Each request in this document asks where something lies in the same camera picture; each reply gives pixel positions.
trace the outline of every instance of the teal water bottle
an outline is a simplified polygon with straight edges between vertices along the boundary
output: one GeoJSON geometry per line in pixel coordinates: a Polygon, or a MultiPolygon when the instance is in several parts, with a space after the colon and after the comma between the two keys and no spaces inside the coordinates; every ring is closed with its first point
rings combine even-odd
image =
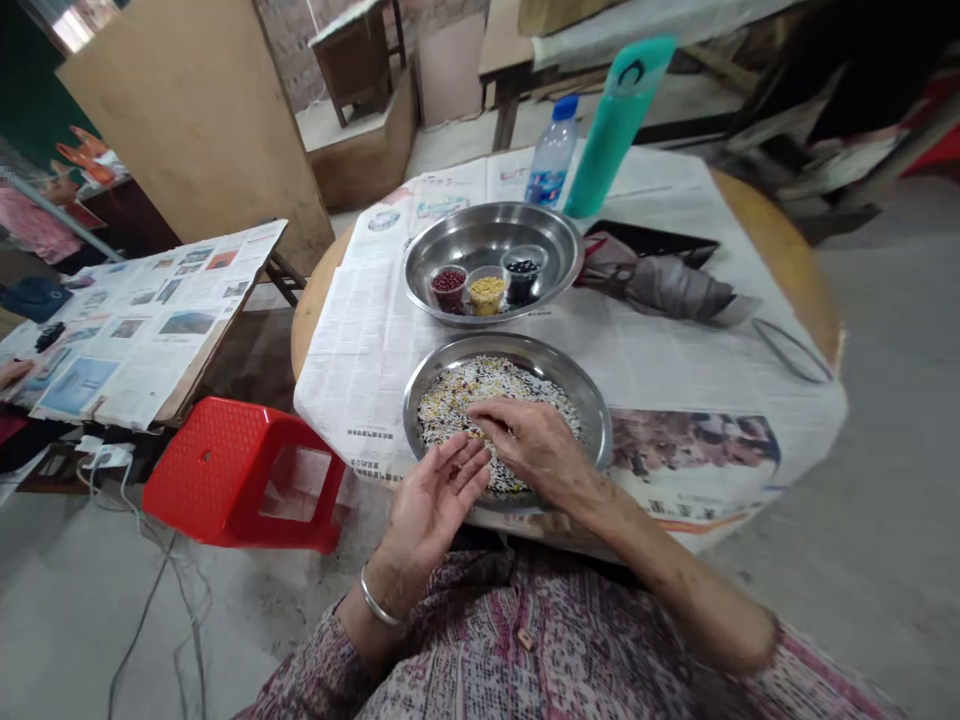
{"type": "Polygon", "coordinates": [[[600,212],[676,46],[672,37],[656,37],[627,45],[617,54],[563,208],[570,217],[590,217],[600,212]]]}

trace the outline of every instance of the patterned blouse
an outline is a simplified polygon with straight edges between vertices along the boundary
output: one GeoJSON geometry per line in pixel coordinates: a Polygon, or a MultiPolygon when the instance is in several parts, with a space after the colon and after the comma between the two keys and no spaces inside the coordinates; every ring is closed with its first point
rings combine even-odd
{"type": "Polygon", "coordinates": [[[2,180],[0,225],[48,265],[56,265],[82,247],[66,225],[2,180]]]}
{"type": "Polygon", "coordinates": [[[785,625],[759,675],[708,670],[652,595],[546,548],[450,553],[379,684],[333,610],[239,718],[905,717],[785,625]]]}

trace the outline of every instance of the stainless steel bowl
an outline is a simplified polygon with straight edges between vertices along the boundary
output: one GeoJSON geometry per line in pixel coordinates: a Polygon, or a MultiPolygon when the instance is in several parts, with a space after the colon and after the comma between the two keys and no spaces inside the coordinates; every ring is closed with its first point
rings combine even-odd
{"type": "MultiPolygon", "coordinates": [[[[477,355],[505,357],[541,378],[559,385],[580,415],[580,442],[587,457],[600,469],[613,457],[613,426],[610,410],[590,376],[569,356],[546,343],[523,335],[487,332],[464,335],[430,353],[414,370],[403,395],[403,426],[407,442],[417,459],[427,454],[417,419],[420,398],[444,370],[477,355]]],[[[537,512],[548,508],[534,493],[505,498],[483,497],[477,505],[503,512],[537,512]]]]}
{"type": "Polygon", "coordinates": [[[424,230],[410,243],[403,272],[407,296],[417,307],[447,325],[478,330],[543,307],[573,284],[582,266],[580,232],[567,218],[539,205],[497,202],[458,210],[424,230]],[[440,309],[430,282],[441,267],[460,265],[469,273],[484,265],[500,265],[501,256],[519,245],[537,245],[547,253],[531,290],[533,302],[508,305],[500,314],[486,317],[440,309]]]}

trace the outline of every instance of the button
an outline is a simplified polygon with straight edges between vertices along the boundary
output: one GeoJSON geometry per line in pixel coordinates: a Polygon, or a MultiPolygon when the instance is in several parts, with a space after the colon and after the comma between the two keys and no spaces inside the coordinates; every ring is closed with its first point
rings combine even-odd
{"type": "Polygon", "coordinates": [[[536,644],[533,641],[533,636],[530,635],[524,628],[517,630],[517,640],[520,641],[520,644],[523,645],[527,652],[533,650],[533,646],[536,644]]]}

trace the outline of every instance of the left hand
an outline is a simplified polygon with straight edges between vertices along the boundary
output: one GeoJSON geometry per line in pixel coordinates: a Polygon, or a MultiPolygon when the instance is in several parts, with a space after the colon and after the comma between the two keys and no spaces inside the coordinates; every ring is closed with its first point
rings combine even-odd
{"type": "Polygon", "coordinates": [[[9,360],[3,367],[0,367],[0,390],[13,385],[32,369],[33,360],[9,360]]]}
{"type": "Polygon", "coordinates": [[[394,617],[405,617],[423,596],[430,574],[490,481],[490,459],[482,440],[459,432],[431,447],[400,483],[365,575],[377,602],[394,617]]]}

